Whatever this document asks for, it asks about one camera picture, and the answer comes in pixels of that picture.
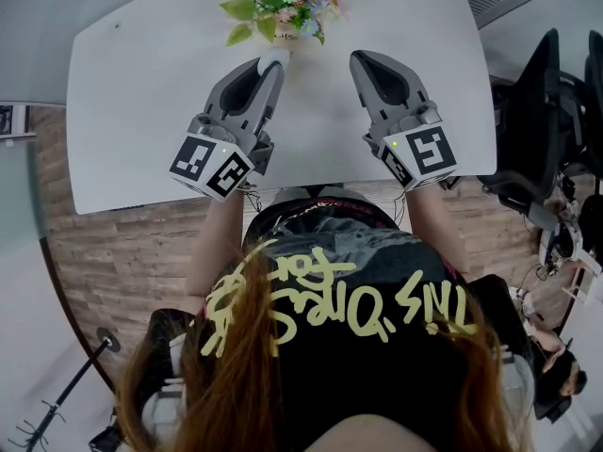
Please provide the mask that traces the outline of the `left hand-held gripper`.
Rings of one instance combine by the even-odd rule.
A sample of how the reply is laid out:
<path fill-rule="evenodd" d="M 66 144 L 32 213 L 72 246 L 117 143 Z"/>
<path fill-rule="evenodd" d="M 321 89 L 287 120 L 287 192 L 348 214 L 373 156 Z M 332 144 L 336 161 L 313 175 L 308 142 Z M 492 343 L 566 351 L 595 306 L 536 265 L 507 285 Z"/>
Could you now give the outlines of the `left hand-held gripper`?
<path fill-rule="evenodd" d="M 170 166 L 170 177 L 225 202 L 253 172 L 266 173 L 274 143 L 263 129 L 272 118 L 285 71 L 273 63 L 260 75 L 260 58 L 225 75 L 210 91 Z"/>

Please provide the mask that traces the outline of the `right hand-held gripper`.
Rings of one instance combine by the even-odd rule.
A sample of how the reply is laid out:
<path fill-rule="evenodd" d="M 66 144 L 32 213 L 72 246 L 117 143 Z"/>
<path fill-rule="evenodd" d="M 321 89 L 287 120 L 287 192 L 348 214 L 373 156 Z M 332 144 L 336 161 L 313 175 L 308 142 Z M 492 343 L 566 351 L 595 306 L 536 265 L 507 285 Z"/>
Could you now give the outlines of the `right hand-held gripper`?
<path fill-rule="evenodd" d="M 372 124 L 363 140 L 409 192 L 447 179 L 457 167 L 435 102 L 418 74 L 390 56 L 357 50 L 350 72 Z"/>

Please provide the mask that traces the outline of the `person's right forearm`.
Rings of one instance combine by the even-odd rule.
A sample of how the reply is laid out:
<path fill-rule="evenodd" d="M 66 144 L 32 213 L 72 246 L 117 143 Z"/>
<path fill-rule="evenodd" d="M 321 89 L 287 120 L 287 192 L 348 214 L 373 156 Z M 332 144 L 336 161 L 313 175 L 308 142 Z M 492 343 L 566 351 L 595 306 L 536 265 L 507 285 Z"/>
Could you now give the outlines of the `person's right forearm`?
<path fill-rule="evenodd" d="M 412 190 L 406 201 L 413 234 L 430 244 L 457 271 L 468 274 L 464 241 L 448 211 L 441 186 L 431 184 Z"/>

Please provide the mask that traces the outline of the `person's left forearm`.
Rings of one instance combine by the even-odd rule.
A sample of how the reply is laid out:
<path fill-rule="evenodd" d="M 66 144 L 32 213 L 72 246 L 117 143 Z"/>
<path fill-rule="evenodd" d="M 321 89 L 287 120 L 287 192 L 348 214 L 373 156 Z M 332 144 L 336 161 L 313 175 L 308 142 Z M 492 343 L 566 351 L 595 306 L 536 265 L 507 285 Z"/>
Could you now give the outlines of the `person's left forearm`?
<path fill-rule="evenodd" d="M 241 252 L 244 195 L 235 191 L 225 202 L 212 201 L 202 223 L 187 271 L 187 296 L 201 302 L 221 272 Z"/>

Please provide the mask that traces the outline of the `person's grey trousers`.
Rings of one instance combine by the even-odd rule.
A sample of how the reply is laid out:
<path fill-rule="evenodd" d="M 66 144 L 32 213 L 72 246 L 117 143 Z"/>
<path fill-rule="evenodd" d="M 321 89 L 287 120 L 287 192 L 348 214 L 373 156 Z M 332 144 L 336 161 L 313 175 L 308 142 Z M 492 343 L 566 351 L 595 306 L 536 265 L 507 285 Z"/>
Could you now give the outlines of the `person's grey trousers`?
<path fill-rule="evenodd" d="M 346 189 L 342 183 L 337 183 L 282 188 L 274 198 L 272 205 L 314 198 L 351 199 L 362 202 L 370 202 L 370 200 L 368 200 L 364 195 L 353 190 Z"/>

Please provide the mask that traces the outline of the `white desk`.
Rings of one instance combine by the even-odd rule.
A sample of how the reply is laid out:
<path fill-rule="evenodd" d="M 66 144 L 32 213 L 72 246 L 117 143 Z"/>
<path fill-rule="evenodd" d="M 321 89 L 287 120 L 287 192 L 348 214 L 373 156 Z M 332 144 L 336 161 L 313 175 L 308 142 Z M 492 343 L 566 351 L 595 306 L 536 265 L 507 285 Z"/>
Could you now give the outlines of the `white desk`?
<path fill-rule="evenodd" d="M 192 118 L 213 86 L 260 57 L 268 42 L 226 41 L 224 0 L 135 0 L 74 40 L 66 128 L 80 214 L 189 199 L 169 175 Z M 413 69 L 444 120 L 460 175 L 497 167 L 494 110 L 481 38 L 467 0 L 347 0 L 326 40 L 291 42 L 293 55 L 267 130 L 275 150 L 261 189 L 378 181 L 350 54 L 376 51 Z"/>

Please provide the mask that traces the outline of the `white power strip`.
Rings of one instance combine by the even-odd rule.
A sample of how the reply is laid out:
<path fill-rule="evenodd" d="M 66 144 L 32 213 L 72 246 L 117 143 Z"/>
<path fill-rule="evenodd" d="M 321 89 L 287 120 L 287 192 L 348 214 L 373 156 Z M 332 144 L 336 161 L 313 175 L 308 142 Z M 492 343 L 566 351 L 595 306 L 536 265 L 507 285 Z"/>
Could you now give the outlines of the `white power strip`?
<path fill-rule="evenodd" d="M 530 290 L 517 288 L 514 292 L 514 298 L 518 302 L 519 310 L 523 315 L 533 315 L 536 313 Z"/>

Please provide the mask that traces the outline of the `person's black printed shirt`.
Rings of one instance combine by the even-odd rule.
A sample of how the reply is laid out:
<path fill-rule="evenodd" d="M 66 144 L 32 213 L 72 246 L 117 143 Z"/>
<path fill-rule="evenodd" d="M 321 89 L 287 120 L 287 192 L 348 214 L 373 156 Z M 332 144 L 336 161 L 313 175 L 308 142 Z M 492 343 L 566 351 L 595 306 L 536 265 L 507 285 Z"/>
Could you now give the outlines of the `person's black printed shirt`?
<path fill-rule="evenodd" d="M 525 452 L 531 362 L 501 278 L 370 202 L 295 200 L 199 305 L 153 313 L 121 420 L 146 452 Z"/>

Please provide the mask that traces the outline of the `black coat rack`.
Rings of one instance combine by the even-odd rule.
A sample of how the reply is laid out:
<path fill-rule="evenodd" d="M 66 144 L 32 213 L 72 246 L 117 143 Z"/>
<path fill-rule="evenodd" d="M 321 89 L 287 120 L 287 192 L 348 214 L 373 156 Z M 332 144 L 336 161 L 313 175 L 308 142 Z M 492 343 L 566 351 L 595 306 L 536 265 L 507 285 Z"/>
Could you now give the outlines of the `black coat rack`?
<path fill-rule="evenodd" d="M 67 386 L 59 394 L 58 398 L 52 403 L 42 401 L 42 403 L 47 407 L 47 412 L 41 419 L 40 423 L 37 426 L 34 426 L 30 422 L 23 420 L 25 428 L 19 426 L 16 426 L 15 428 L 24 435 L 24 439 L 20 442 L 15 442 L 14 440 L 8 438 L 8 442 L 10 444 L 23 450 L 24 452 L 35 452 L 37 448 L 40 448 L 42 452 L 48 452 L 47 446 L 49 445 L 49 441 L 45 437 L 45 432 L 53 424 L 57 417 L 63 423 L 66 422 L 66 419 L 59 410 L 72 393 L 75 386 L 94 365 L 98 364 L 99 357 L 105 351 L 109 350 L 112 353 L 118 353 L 122 348 L 116 335 L 107 328 L 97 328 L 96 336 L 99 341 L 99 346 L 92 351 L 84 364 L 79 368 Z"/>

